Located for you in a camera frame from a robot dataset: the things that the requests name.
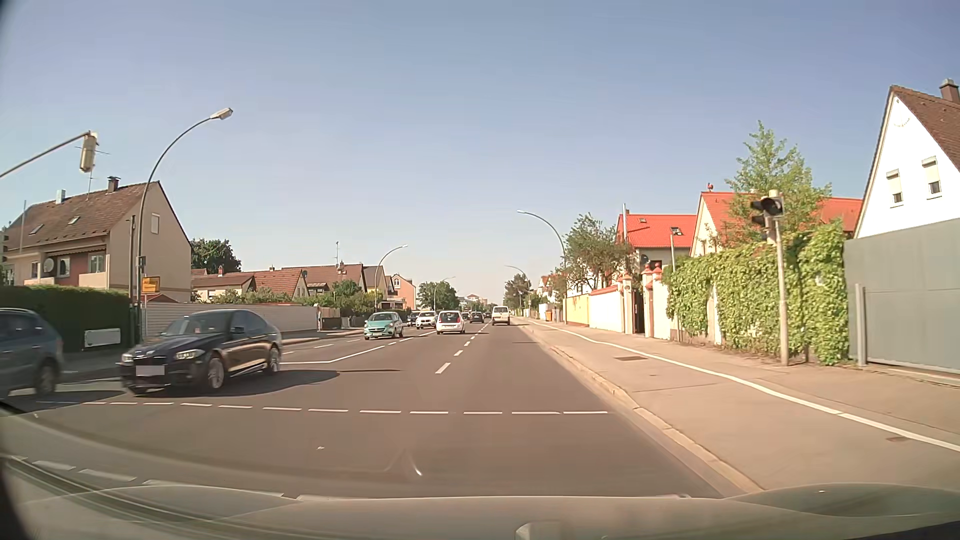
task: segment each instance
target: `black bmw sedan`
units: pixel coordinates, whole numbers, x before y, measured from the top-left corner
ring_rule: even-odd
[[[276,374],[280,347],[279,330],[252,311],[199,311],[124,354],[120,380],[134,395],[167,386],[215,392],[230,377]]]

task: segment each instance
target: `pole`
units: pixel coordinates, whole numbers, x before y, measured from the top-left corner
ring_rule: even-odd
[[[780,364],[790,365],[790,350],[786,328],[786,277],[783,268],[783,238],[780,236],[780,220],[774,220],[777,236],[777,285],[780,287]]]

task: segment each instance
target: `blurred license plate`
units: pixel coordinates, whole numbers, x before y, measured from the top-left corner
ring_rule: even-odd
[[[138,377],[154,377],[157,375],[165,375],[165,367],[166,366],[136,366],[136,375]]]

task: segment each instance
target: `white van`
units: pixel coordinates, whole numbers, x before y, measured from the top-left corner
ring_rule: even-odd
[[[493,308],[491,323],[494,325],[504,323],[510,326],[510,310],[506,306],[496,306]]]

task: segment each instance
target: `road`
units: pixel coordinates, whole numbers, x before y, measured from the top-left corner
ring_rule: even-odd
[[[293,345],[275,377],[196,395],[62,384],[3,419],[8,454],[95,487],[285,497],[719,497],[517,326]]]

